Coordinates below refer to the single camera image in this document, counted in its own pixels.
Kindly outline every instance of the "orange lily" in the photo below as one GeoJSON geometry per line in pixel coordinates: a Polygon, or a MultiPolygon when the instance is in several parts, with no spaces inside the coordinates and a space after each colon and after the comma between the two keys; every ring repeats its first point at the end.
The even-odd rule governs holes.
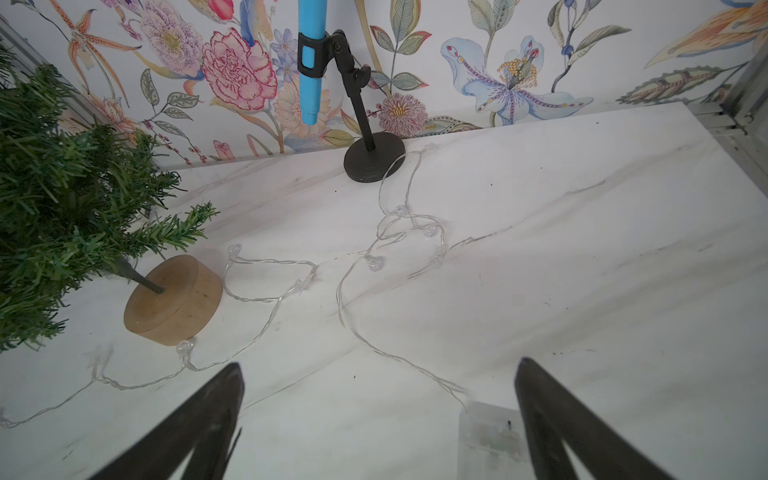
{"type": "Polygon", "coordinates": [[[61,6],[59,6],[56,0],[50,0],[50,2],[51,5],[53,5],[53,8],[56,9],[56,12],[58,12],[58,14],[61,16],[61,19],[64,20],[64,23],[66,23],[67,26],[72,30],[72,39],[69,41],[69,58],[74,65],[74,69],[78,71],[80,78],[82,78],[83,82],[85,82],[85,88],[88,89],[88,80],[85,79],[85,75],[78,65],[78,58],[80,58],[86,68],[93,68],[94,62],[93,57],[91,57],[91,55],[93,55],[96,57],[97,61],[99,61],[100,64],[107,69],[110,75],[112,75],[114,81],[117,82],[118,87],[120,87],[120,91],[123,92],[125,104],[128,106],[128,97],[125,94],[123,85],[120,83],[120,79],[118,78],[117,74],[114,73],[114,69],[112,69],[112,67],[109,65],[107,59],[104,58],[101,53],[99,53],[99,50],[96,49],[94,44],[103,45],[104,47],[114,48],[120,51],[138,50],[141,48],[141,46],[139,45],[138,47],[129,47],[127,45],[121,45],[119,43],[115,43],[114,41],[107,40],[106,38],[89,35],[88,30],[91,28],[91,14],[94,12],[94,9],[85,12],[83,18],[81,18],[80,21],[75,25],[72,23],[72,20],[70,20],[66,12],[61,9],[61,6]]]}

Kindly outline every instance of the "floral wallpaper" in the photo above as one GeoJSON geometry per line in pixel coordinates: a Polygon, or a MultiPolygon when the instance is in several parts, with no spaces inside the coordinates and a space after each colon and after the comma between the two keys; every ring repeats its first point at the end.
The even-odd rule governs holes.
{"type": "MultiPolygon", "coordinates": [[[[159,137],[164,167],[360,136],[333,63],[301,121],[297,0],[0,2],[118,130],[159,137]]],[[[768,0],[329,0],[337,28],[373,69],[373,130],[419,137],[721,101],[768,41],[768,0]]]]}

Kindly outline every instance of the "pink flower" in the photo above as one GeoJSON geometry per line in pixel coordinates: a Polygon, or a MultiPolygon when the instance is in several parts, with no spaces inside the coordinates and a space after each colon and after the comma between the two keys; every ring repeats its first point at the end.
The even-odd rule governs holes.
{"type": "Polygon", "coordinates": [[[203,55],[203,37],[181,19],[170,3],[145,0],[141,30],[163,65],[174,73],[197,76],[203,55]]]}
{"type": "Polygon", "coordinates": [[[139,32],[135,31],[133,27],[131,27],[131,20],[125,23],[121,23],[120,25],[123,27],[123,30],[125,30],[134,40],[141,40],[141,35],[139,32]]]}
{"type": "Polygon", "coordinates": [[[112,122],[112,125],[125,134],[132,134],[139,128],[139,123],[125,116],[120,100],[117,98],[104,98],[88,94],[88,100],[98,108],[102,114],[112,122]]]}
{"type": "Polygon", "coordinates": [[[120,2],[120,5],[124,5],[125,8],[132,11],[136,15],[139,15],[139,11],[141,10],[141,2],[139,2],[139,0],[118,0],[118,2],[120,2]]]}
{"type": "Polygon", "coordinates": [[[203,73],[214,94],[240,110],[261,110],[277,96],[277,76],[270,56],[256,41],[249,47],[237,30],[214,32],[203,45],[203,73]]]}
{"type": "Polygon", "coordinates": [[[71,109],[67,108],[58,117],[58,126],[69,134],[80,134],[88,130],[88,126],[79,121],[71,109]]]}
{"type": "Polygon", "coordinates": [[[222,20],[231,20],[235,13],[232,0],[208,0],[208,6],[222,20]]]}
{"type": "Polygon", "coordinates": [[[219,154],[221,160],[233,160],[235,158],[229,144],[214,140],[214,148],[216,148],[216,153],[219,154]]]}
{"type": "Polygon", "coordinates": [[[381,128],[398,137],[407,138],[418,134],[426,122],[427,109],[413,95],[394,94],[387,97],[379,112],[381,128]]]}

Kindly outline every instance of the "microphone stand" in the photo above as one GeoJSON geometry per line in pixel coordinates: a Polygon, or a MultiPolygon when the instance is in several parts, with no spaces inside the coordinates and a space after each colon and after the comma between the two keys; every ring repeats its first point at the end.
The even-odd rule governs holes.
{"type": "Polygon", "coordinates": [[[371,133],[366,109],[362,104],[361,90],[371,79],[371,68],[363,65],[355,68],[355,59],[349,50],[349,42],[342,30],[336,30],[333,35],[326,33],[320,40],[308,38],[299,33],[299,73],[310,78],[322,78],[328,63],[336,59],[336,67],[341,73],[344,89],[355,109],[357,123],[360,125],[362,138],[352,144],[344,155],[344,170],[349,178],[356,182],[378,182],[389,174],[395,173],[405,158],[400,158],[406,152],[406,146],[397,135],[381,131],[371,133]],[[308,68],[302,61],[304,46],[315,52],[314,67],[308,68]]]}

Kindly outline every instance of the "blue lily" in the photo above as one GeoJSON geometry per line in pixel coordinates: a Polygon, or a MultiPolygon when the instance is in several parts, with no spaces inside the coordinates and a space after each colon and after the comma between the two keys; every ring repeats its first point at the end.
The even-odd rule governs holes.
{"type": "Polygon", "coordinates": [[[523,39],[520,53],[510,50],[504,56],[498,69],[501,81],[485,70],[483,49],[472,40],[451,38],[442,44],[440,52],[451,65],[456,91],[476,97],[475,110],[495,112],[504,125],[514,124],[528,114],[542,120],[567,117],[594,100],[573,98],[564,92],[536,95],[527,90],[538,84],[538,72],[544,64],[544,48],[530,35],[523,39]]]}

